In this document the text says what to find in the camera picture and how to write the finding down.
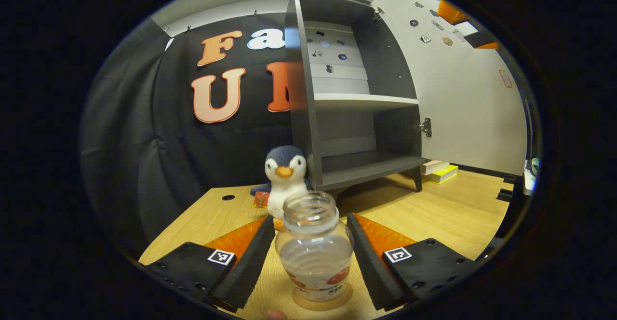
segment glass jar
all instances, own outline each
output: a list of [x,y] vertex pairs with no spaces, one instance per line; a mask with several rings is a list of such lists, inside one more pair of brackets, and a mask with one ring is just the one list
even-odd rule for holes
[[339,220],[333,197],[321,191],[288,197],[282,207],[284,227],[275,247],[289,278],[307,300],[341,296],[353,254],[353,236]]

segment door hinge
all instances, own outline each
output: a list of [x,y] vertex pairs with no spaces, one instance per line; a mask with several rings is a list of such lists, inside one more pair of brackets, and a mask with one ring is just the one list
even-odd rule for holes
[[384,13],[384,11],[380,7],[377,7],[377,9],[375,10],[375,15],[373,15],[373,21],[381,20],[381,15],[380,14],[383,14],[383,13]]
[[430,129],[430,118],[425,118],[425,123],[419,124],[418,127],[421,131],[426,133],[426,137],[432,136],[432,130]]

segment orange letter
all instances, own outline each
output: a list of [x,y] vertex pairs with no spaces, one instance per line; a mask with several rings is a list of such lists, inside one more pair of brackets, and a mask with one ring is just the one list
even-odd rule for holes
[[226,34],[218,35],[216,37],[208,38],[205,41],[202,41],[201,43],[203,44],[203,57],[201,58],[201,60],[199,60],[197,65],[204,66],[208,63],[213,63],[214,61],[225,58],[225,54],[221,54],[220,49],[231,49],[231,47],[233,46],[233,39],[230,39],[229,37],[240,38],[242,37],[242,32],[227,32]]
[[191,87],[195,90],[193,96],[195,116],[202,122],[212,124],[213,122],[225,121],[236,114],[238,107],[240,107],[240,77],[244,76],[245,73],[244,68],[223,72],[221,77],[227,80],[227,102],[220,108],[214,108],[210,104],[210,84],[216,79],[215,76],[205,76],[192,81]]
[[287,65],[284,62],[273,62],[266,66],[268,72],[272,73],[272,102],[268,105],[268,110],[272,113],[278,111],[288,111],[289,101],[287,100]]

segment wooden table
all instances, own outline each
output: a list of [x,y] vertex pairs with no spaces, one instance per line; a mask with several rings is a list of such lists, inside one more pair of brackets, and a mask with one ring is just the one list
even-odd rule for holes
[[[149,265],[186,241],[205,244],[267,215],[266,209],[253,208],[250,188],[212,188],[150,244],[139,262]],[[337,206],[344,222],[348,213],[359,213],[416,241],[435,238],[463,256],[476,259],[495,235],[508,208],[507,202],[496,199],[501,188],[511,190],[512,184],[458,170],[457,176],[441,185],[423,181],[422,191],[415,192],[413,180],[397,173],[348,188],[339,195]],[[224,201],[225,195],[235,198]],[[268,309],[279,309],[296,320],[354,320],[389,313],[374,309],[355,255],[349,283],[353,285],[353,297],[343,307],[326,312],[298,307],[291,299],[293,284],[272,241],[255,290],[245,308],[238,309],[235,315],[262,320]]]

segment jar label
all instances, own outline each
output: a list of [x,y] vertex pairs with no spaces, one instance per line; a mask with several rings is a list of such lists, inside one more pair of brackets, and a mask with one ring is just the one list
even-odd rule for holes
[[291,282],[302,292],[307,300],[314,302],[326,302],[333,300],[342,294],[347,284],[347,276],[349,274],[349,263],[336,274],[330,275],[327,278],[324,276],[311,275],[295,275],[287,269],[285,271],[289,275]]

